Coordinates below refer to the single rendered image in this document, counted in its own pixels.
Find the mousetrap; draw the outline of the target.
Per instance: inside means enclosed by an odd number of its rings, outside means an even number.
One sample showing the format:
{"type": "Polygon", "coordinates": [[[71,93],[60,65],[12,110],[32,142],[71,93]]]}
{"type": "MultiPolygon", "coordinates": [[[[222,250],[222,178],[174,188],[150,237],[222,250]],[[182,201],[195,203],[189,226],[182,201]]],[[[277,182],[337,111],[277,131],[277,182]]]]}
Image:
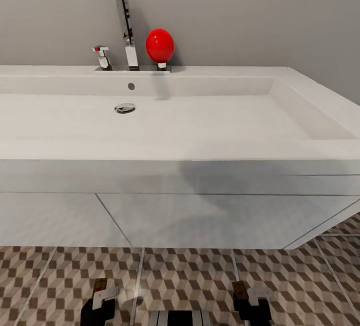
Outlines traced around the mousetrap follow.
{"type": "Polygon", "coordinates": [[[248,294],[243,280],[232,282],[233,290],[238,300],[248,300],[248,294]]]}
{"type": "Polygon", "coordinates": [[[106,287],[107,287],[107,279],[108,278],[96,278],[95,277],[90,305],[93,304],[94,293],[97,292],[97,291],[106,289],[106,287]]]}

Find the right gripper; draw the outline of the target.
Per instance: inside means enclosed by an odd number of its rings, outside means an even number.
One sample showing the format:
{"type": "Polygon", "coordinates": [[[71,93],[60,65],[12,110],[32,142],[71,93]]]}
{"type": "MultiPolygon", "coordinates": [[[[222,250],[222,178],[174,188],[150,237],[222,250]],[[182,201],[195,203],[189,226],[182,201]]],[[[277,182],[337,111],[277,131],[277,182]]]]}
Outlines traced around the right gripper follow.
{"type": "Polygon", "coordinates": [[[238,300],[235,293],[233,298],[234,310],[239,312],[241,320],[249,320],[252,324],[252,319],[257,315],[262,315],[267,320],[272,319],[269,303],[266,299],[259,299],[259,306],[251,306],[249,300],[238,300]]]}

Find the robot trunk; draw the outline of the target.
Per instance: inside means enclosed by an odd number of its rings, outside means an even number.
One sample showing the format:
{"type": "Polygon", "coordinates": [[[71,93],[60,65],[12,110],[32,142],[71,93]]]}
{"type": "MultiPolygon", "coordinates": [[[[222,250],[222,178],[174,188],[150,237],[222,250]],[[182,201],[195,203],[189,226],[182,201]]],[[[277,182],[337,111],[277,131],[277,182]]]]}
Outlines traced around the robot trunk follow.
{"type": "Polygon", "coordinates": [[[213,326],[207,310],[153,310],[147,326],[213,326]]]}

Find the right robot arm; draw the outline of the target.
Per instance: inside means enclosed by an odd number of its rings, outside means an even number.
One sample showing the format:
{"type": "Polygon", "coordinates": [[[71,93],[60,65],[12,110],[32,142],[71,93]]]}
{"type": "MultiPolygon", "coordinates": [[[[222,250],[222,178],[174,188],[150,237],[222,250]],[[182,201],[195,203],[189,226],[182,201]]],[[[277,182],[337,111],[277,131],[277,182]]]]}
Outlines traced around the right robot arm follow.
{"type": "Polygon", "coordinates": [[[259,297],[272,297],[273,291],[269,287],[249,288],[248,300],[238,300],[233,294],[234,310],[239,312],[241,320],[249,320],[251,326],[271,326],[272,319],[269,303],[259,297]]]}

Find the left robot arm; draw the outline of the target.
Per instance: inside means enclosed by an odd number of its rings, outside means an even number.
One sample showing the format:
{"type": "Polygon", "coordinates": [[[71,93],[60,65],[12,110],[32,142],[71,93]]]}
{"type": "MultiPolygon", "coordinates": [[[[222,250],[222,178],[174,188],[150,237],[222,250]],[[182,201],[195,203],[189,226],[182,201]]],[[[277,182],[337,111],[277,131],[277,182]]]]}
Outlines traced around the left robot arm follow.
{"type": "Polygon", "coordinates": [[[120,292],[120,287],[95,292],[93,304],[90,305],[90,298],[81,309],[80,326],[105,326],[105,321],[113,319],[115,314],[115,299],[105,301],[105,298],[117,296],[120,292]]]}

